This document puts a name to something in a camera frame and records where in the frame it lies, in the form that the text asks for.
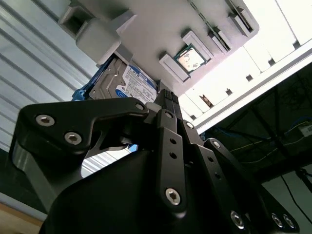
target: screw hole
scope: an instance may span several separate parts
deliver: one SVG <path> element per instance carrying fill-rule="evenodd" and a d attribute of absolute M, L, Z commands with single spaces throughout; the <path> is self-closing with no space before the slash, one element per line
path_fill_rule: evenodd
<path fill-rule="evenodd" d="M 217 177 L 218 179 L 221 179 L 221 176 L 216 172 L 215 174 L 215 177 Z"/>
<path fill-rule="evenodd" d="M 173 118 L 173 116 L 169 112 L 165 112 L 165 115 L 169 118 Z"/>
<path fill-rule="evenodd" d="M 137 107 L 139 110 L 144 110 L 144 106 L 142 106 L 142 104 L 140 104 L 140 103 L 137 103 L 137 104 L 136 104 L 136 107 Z"/>
<path fill-rule="evenodd" d="M 175 141 L 174 139 L 172 139 L 172 138 L 170 138 L 170 142 L 171 142 L 173 145 L 176 144 L 176 141 Z"/>
<path fill-rule="evenodd" d="M 170 157 L 172 157 L 173 159 L 176 159 L 176 158 L 177 158 L 177 156 L 176 156 L 175 153 L 169 153 L 169 155 L 170 155 Z"/>

